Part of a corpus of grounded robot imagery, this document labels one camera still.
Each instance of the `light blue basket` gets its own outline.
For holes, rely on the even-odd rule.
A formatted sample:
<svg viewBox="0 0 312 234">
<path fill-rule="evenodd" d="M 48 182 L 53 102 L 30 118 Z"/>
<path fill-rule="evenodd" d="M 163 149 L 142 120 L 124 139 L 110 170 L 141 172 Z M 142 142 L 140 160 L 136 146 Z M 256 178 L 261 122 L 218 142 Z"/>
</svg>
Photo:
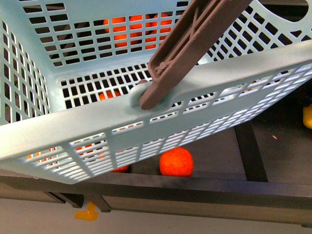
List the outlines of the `light blue basket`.
<svg viewBox="0 0 312 234">
<path fill-rule="evenodd" d="M 189 2 L 0 0 L 0 168 L 77 183 L 248 121 L 312 77 L 311 7 L 289 22 L 254 0 L 156 108 L 141 110 L 150 84 L 135 85 L 151 79 L 160 30 Z"/>
</svg>

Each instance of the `yellow object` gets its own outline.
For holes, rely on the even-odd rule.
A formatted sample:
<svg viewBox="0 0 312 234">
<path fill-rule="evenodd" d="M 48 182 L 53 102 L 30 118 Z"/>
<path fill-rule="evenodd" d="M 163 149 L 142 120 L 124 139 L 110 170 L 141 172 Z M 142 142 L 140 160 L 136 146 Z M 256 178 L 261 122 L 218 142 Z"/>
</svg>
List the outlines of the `yellow object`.
<svg viewBox="0 0 312 234">
<path fill-rule="evenodd" d="M 96 221 L 98 219 L 98 212 L 96 212 L 96 205 L 92 202 L 88 203 L 88 209 L 86 211 L 77 211 L 75 219 L 83 219 L 87 221 Z"/>
<path fill-rule="evenodd" d="M 312 129 L 312 104 L 303 108 L 303 124 Z"/>
</svg>

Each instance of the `dark metal bar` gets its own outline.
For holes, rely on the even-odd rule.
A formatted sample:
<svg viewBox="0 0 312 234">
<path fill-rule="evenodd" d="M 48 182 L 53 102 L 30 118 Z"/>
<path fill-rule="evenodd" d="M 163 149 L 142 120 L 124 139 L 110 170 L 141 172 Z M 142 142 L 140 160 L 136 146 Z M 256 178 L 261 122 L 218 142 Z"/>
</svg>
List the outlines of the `dark metal bar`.
<svg viewBox="0 0 312 234">
<path fill-rule="evenodd" d="M 154 200 L 203 202 L 312 210 L 312 186 L 157 175 L 106 174 L 68 185 L 33 178 L 2 176 L 23 190 L 66 192 Z"/>
<path fill-rule="evenodd" d="M 56 198 L 57 200 L 59 200 L 60 202 L 62 203 L 65 203 L 66 201 L 62 198 L 60 198 L 59 196 L 57 196 L 56 194 L 54 193 L 51 193 L 51 192 L 46 192 L 45 194 L 47 194 L 49 197 L 52 197 L 52 198 Z"/>
<path fill-rule="evenodd" d="M 235 126 L 235 132 L 247 180 L 268 182 L 251 121 Z"/>
<path fill-rule="evenodd" d="M 80 194 L 65 194 L 65 193 L 54 193 L 64 201 L 68 202 L 74 208 L 81 208 L 83 205 L 84 197 Z"/>
<path fill-rule="evenodd" d="M 93 202 L 100 209 L 101 212 L 109 213 L 111 211 L 111 207 L 100 195 L 85 195 L 85 198 Z"/>
</svg>

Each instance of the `brown plastic handle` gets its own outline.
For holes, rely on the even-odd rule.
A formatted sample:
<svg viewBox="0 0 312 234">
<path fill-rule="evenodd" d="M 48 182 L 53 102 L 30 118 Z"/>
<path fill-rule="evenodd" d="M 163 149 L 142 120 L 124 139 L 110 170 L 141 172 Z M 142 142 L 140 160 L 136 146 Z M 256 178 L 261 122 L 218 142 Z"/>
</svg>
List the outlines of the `brown plastic handle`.
<svg viewBox="0 0 312 234">
<path fill-rule="evenodd" d="M 139 98 L 143 110 L 155 107 L 196 65 L 252 0 L 193 0 L 152 56 L 152 85 Z"/>
</svg>

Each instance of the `orange felt ball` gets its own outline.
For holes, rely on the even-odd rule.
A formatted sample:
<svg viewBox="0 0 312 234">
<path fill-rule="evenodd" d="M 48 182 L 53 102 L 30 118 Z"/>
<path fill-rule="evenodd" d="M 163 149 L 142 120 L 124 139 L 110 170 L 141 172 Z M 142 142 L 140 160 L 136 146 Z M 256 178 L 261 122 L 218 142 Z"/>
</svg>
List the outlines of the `orange felt ball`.
<svg viewBox="0 0 312 234">
<path fill-rule="evenodd" d="M 127 35 L 126 34 L 122 34 L 122 35 L 114 36 L 114 40 L 122 40 L 122 39 L 127 39 Z M 124 47 L 124 46 L 127 46 L 127 42 L 116 43 L 115 46 L 116 47 Z"/>
<path fill-rule="evenodd" d="M 76 150 L 78 151 L 78 150 L 81 150 L 82 149 L 82 147 L 78 147 L 78 148 L 76 148 Z"/>
<path fill-rule="evenodd" d="M 129 165 L 112 170 L 112 172 L 124 173 L 128 170 L 128 168 L 129 168 Z"/>
<path fill-rule="evenodd" d="M 114 93 L 115 93 L 116 97 L 121 96 L 121 94 L 118 91 L 114 91 Z M 114 97 L 112 91 L 110 91 L 110 90 L 106 91 L 106 95 L 107 95 L 108 98 L 113 98 Z M 99 99 L 101 101 L 106 99 L 104 93 L 101 93 L 98 97 L 99 97 Z"/>
<path fill-rule="evenodd" d="M 168 17 L 168 15 L 166 13 L 161 13 L 161 17 Z M 169 25 L 172 23 L 172 20 L 171 19 L 168 19 L 168 20 L 163 20 L 160 22 L 160 25 Z M 156 27 L 157 26 L 157 22 L 151 22 L 151 27 Z M 171 28 L 162 28 L 160 30 L 161 33 L 167 33 L 167 32 L 170 32 Z"/>
<path fill-rule="evenodd" d="M 162 154 L 159 167 L 163 176 L 190 177 L 194 169 L 194 161 L 190 152 L 178 147 Z"/>
<path fill-rule="evenodd" d="M 167 36 L 161 36 L 159 39 L 160 40 L 165 40 Z"/>
<path fill-rule="evenodd" d="M 147 38 L 147 39 L 145 39 L 145 42 L 153 42 L 153 41 L 156 41 L 156 38 Z M 155 45 L 155 44 L 153 44 L 153 45 L 146 45 L 146 46 L 145 46 L 145 49 L 146 49 L 146 50 L 148 50 L 148 49 L 154 49 L 154 48 L 156 48 L 156 45 Z"/>
<path fill-rule="evenodd" d="M 142 15 L 137 15 L 137 16 L 131 16 L 130 17 L 130 21 L 140 21 L 143 19 L 143 16 Z M 146 27 L 151 27 L 150 26 L 151 23 L 146 23 Z M 138 24 L 132 24 L 130 25 L 130 29 L 140 29 L 142 28 L 142 24 L 141 23 L 138 23 Z"/>
<path fill-rule="evenodd" d="M 141 37 L 142 36 L 142 33 L 141 32 L 136 32 L 136 33 L 130 33 L 130 37 L 131 38 L 137 38 L 137 37 Z M 136 45 L 139 43 L 139 40 L 132 40 L 130 42 L 131 45 Z"/>
<path fill-rule="evenodd" d="M 119 17 L 119 18 L 113 18 L 112 19 L 112 23 L 124 23 L 126 22 L 126 18 L 125 17 Z M 107 25 L 108 24 L 108 19 L 105 19 L 103 21 L 103 25 Z M 113 32 L 122 32 L 122 31 L 126 31 L 126 26 L 119 26 L 119 27 L 114 27 L 113 28 Z M 107 33 L 109 33 L 109 28 L 105 28 L 105 31 Z"/>
</svg>

